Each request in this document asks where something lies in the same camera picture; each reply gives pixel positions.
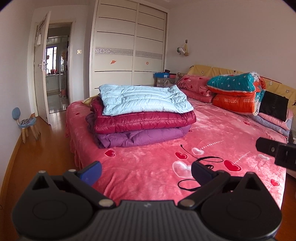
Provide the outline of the light blue down jacket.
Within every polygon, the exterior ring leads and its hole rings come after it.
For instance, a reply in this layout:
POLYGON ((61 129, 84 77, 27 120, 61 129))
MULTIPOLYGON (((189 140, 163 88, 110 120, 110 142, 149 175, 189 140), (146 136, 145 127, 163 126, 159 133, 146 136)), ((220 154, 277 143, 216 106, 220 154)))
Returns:
POLYGON ((104 106, 103 115, 106 116, 141 112, 188 113, 194 109, 176 85, 150 87, 104 84, 99 87, 99 96, 104 106))

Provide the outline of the folded pink purple blankets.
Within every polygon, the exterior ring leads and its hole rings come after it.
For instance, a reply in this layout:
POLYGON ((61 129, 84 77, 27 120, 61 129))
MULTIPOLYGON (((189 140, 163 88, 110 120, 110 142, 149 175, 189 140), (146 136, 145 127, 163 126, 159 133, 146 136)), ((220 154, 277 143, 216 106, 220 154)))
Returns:
POLYGON ((291 109, 287 110, 286 120, 280 120, 264 113, 259 113, 256 116, 250 115, 249 118, 267 128, 270 128, 286 137, 289 137, 290 130, 292 128, 293 112, 291 109))

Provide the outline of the purple down jacket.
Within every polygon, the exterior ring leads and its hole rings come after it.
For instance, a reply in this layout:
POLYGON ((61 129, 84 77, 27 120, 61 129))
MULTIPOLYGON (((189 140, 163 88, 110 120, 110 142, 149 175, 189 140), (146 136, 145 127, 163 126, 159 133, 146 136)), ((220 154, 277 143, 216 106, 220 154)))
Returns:
POLYGON ((94 114, 88 114, 85 120, 88 124, 88 131, 92 134, 95 144, 100 149, 136 147, 171 141, 185 136, 191 128, 191 125, 188 125, 179 128, 158 128, 122 133, 98 134, 94 130, 94 114))

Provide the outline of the pink bed with blanket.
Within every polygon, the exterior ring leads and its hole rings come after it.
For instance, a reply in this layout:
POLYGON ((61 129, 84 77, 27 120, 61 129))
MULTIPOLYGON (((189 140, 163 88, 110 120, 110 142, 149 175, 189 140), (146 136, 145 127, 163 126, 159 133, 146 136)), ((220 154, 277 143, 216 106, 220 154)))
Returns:
POLYGON ((214 170, 233 176, 254 172, 278 205, 282 204, 286 170, 274 158, 256 150, 264 137, 285 143, 286 137, 252 119, 211 104, 191 101, 196 122, 182 138, 138 147, 100 149, 87 128, 90 108, 73 102, 66 111, 66 135, 75 164, 84 168, 102 164, 102 175, 93 187, 116 203, 122 200, 173 200, 178 202, 197 187, 191 175, 196 159, 209 157, 214 170))

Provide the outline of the black bag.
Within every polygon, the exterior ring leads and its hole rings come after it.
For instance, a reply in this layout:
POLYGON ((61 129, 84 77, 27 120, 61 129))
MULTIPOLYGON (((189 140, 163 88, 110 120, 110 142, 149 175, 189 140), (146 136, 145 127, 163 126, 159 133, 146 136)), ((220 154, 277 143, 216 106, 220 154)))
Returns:
POLYGON ((287 119, 287 108, 288 99, 286 97, 266 91, 260 104, 259 113, 285 121, 287 119))

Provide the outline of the red down jacket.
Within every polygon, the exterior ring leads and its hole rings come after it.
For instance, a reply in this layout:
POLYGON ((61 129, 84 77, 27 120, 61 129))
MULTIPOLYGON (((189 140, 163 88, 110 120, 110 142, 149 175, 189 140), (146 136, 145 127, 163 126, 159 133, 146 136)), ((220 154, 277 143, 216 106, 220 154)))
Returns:
POLYGON ((103 102, 96 97, 91 102, 91 113, 85 118, 89 129, 101 135, 160 128, 181 128, 196 122, 193 111, 188 113, 141 112, 104 116, 103 102))

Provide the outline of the yellow headboard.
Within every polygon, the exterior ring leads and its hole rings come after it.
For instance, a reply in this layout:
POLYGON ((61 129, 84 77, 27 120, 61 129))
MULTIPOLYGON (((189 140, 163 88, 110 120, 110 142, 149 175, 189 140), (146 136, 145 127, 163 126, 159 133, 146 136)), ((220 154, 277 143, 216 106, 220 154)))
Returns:
MULTIPOLYGON (((189 68, 189 71, 187 73, 193 75, 214 77, 222 74, 241 74, 243 72, 205 65, 193 65, 189 68)), ((267 91, 278 94, 288 99, 288 108, 291 109, 293 111, 293 114, 295 115, 295 89, 262 75, 261 77, 266 83, 267 91)))

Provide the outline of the orange teal folded quilt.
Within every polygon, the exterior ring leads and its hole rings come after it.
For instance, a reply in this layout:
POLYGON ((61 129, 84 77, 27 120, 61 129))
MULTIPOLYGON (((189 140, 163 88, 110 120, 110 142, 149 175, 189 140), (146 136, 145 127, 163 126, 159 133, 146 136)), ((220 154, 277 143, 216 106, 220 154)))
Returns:
POLYGON ((214 106, 242 114, 256 116, 266 91, 266 83, 257 72, 218 75, 207 82, 215 94, 214 106))

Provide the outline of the small blue chair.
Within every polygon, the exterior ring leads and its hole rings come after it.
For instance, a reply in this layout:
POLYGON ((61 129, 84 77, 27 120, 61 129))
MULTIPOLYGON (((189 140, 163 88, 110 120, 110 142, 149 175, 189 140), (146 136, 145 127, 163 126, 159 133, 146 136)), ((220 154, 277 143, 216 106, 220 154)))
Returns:
POLYGON ((20 120, 21 111, 18 107, 14 108, 11 112, 12 118, 17 122, 18 127, 21 130, 22 142, 26 143, 26 137, 29 136, 28 129, 31 130, 35 140, 39 139, 39 135, 41 134, 39 129, 37 128, 37 119, 35 117, 30 117, 27 119, 20 120))

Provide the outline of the pink pillow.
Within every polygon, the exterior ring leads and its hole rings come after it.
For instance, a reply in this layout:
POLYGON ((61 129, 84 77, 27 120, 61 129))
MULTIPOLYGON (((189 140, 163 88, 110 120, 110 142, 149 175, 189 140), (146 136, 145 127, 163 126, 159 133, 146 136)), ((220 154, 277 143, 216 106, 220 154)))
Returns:
POLYGON ((215 94, 207 86, 209 79, 207 76, 186 74, 177 82, 177 87, 191 99, 211 103, 215 94))

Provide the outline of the blue storage box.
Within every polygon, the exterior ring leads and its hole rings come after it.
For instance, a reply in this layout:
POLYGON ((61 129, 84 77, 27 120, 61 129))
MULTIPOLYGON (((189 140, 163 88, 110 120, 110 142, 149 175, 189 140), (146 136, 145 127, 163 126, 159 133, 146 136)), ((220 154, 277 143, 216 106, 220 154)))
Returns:
POLYGON ((157 87, 171 87, 177 83, 177 75, 175 73, 170 73, 169 70, 164 72, 156 72, 153 74, 156 80, 157 87))

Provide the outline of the white sliding wardrobe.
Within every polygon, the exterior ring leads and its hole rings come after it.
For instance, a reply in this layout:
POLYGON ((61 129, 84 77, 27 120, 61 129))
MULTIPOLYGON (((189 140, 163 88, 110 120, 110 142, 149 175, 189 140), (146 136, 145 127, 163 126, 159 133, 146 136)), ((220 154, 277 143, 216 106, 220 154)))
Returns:
POLYGON ((89 94, 103 84, 155 86, 165 64, 167 12, 146 1, 97 1, 89 94))

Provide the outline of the white door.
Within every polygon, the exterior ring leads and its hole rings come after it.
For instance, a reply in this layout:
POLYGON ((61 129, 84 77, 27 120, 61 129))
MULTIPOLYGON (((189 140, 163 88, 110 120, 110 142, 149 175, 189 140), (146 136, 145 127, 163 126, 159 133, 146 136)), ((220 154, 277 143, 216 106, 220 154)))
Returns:
POLYGON ((46 45, 51 11, 37 25, 34 47, 34 85, 38 116, 48 125, 49 108, 46 90, 46 45))

